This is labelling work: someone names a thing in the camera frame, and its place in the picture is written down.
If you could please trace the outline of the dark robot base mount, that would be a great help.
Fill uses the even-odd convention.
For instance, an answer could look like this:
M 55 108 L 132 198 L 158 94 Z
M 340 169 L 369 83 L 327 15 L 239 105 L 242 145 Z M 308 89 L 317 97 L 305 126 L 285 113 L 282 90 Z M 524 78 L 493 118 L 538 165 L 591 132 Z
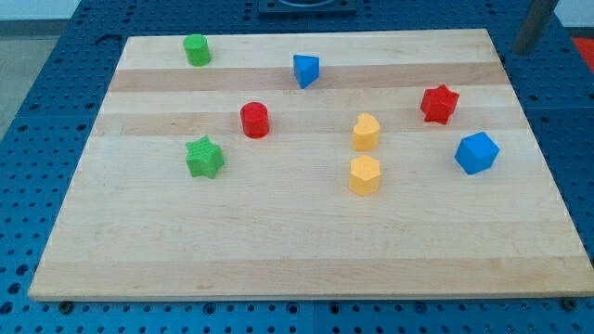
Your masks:
M 355 14 L 356 0 L 257 0 L 258 14 L 279 15 L 321 15 Z

